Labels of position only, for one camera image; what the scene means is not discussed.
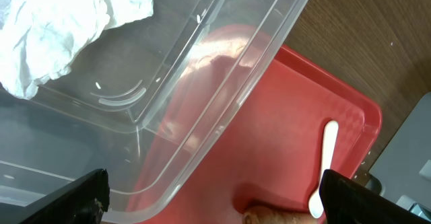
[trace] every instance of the white paper towel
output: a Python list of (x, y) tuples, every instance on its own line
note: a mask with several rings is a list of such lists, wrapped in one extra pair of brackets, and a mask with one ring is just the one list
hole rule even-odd
[(3, 10), (0, 4), (0, 82), (29, 100), (38, 85), (70, 73), (78, 52), (103, 30), (152, 14), (152, 0), (10, 0)]

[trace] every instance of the red tray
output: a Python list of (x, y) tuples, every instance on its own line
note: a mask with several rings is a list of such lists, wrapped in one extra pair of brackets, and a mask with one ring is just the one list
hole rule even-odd
[(351, 178), (377, 138), (380, 108), (283, 46), (171, 203), (150, 223), (241, 223), (254, 202), (308, 211), (324, 125), (338, 121), (331, 168)]

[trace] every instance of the wooden table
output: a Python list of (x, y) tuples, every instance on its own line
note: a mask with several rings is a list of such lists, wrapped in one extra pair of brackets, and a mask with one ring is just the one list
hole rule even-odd
[(431, 91), (431, 0), (309, 0), (285, 43), (377, 102), (383, 127), (356, 180)]

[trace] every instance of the white plastic spoon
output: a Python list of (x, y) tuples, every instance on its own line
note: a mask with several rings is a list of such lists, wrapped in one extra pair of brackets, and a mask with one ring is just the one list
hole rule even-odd
[(318, 219), (323, 214), (323, 205), (321, 196), (319, 194), (319, 187), (321, 185), (323, 172), (331, 167), (332, 155), (334, 154), (335, 142), (337, 140), (338, 133), (338, 122), (332, 120), (328, 122), (323, 131), (323, 144), (322, 144), (322, 164), (321, 164), (321, 176), (319, 179), (319, 186), (313, 192), (310, 199), (308, 200), (308, 208), (310, 214)]

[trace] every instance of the transparent plastic bin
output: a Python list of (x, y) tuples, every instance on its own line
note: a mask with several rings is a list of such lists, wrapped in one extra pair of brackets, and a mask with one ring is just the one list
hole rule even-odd
[(108, 170), (106, 221), (160, 212), (223, 133), (307, 0), (154, 0), (32, 101), (0, 91), (0, 202)]

